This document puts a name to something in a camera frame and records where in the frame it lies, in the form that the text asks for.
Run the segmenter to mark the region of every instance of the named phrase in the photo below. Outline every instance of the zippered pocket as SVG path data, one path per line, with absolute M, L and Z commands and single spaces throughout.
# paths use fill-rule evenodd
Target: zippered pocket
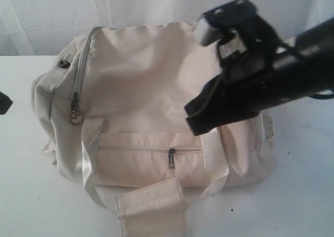
M 96 183 L 145 187 L 178 177 L 182 187 L 203 187 L 200 147 L 100 146 Z
M 84 118 L 85 118 L 85 115 L 80 111 L 80 107 L 79 107 L 82 82 L 84 80 L 87 56 L 89 53 L 90 43 L 91 43 L 93 34 L 96 31 L 99 31 L 101 29 L 102 27 L 94 27 L 90 31 L 90 33 L 87 36 L 85 46 L 82 48 L 80 52 L 79 64 L 78 64 L 78 68 L 76 71 L 76 76 L 75 76 L 75 80 L 73 84 L 73 91 L 72 91 L 71 98 L 70 98 L 71 112 L 68 116 L 69 121 L 73 125 L 80 125 L 84 121 Z

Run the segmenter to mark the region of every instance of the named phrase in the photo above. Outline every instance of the white backdrop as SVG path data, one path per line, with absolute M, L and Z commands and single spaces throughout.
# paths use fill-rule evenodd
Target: white backdrop
M 191 21 L 231 0 L 0 0 L 0 55 L 55 55 L 94 26 Z M 334 16 L 332 0 L 251 0 L 283 38 Z

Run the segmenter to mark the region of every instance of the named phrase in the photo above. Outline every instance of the cream canvas bag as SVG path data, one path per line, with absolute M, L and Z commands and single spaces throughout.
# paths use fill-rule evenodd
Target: cream canvas bag
M 184 229 L 192 201 L 183 188 L 202 187 L 204 199 L 275 168 L 269 116 L 192 135 L 183 107 L 218 72 L 214 46 L 198 45 L 185 22 L 94 28 L 33 84 L 33 110 L 51 140 L 44 153 L 98 205 L 116 211 L 123 236 Z M 137 189 L 113 206 L 99 185 Z

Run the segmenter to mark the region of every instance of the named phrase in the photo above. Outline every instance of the metal zipper pull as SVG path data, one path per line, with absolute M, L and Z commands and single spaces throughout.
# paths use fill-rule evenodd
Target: metal zipper pull
M 78 93 L 75 92 L 71 100 L 71 112 L 68 116 L 73 125 L 80 125 L 84 121 L 85 115 L 80 111 Z
M 175 168 L 175 163 L 174 163 L 175 152 L 176 152 L 175 148 L 171 148 L 168 151 L 168 168 L 169 169 L 174 169 Z

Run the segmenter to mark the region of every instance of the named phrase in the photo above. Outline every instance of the white table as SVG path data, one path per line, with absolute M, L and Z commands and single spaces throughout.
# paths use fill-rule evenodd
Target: white table
M 47 137 L 30 87 L 54 59 L 0 57 L 0 90 L 14 101 L 0 116 L 0 236 L 120 236 L 116 216 L 40 154 Z M 193 205 L 189 236 L 334 236 L 334 101 L 307 98 L 271 113 L 277 169 Z

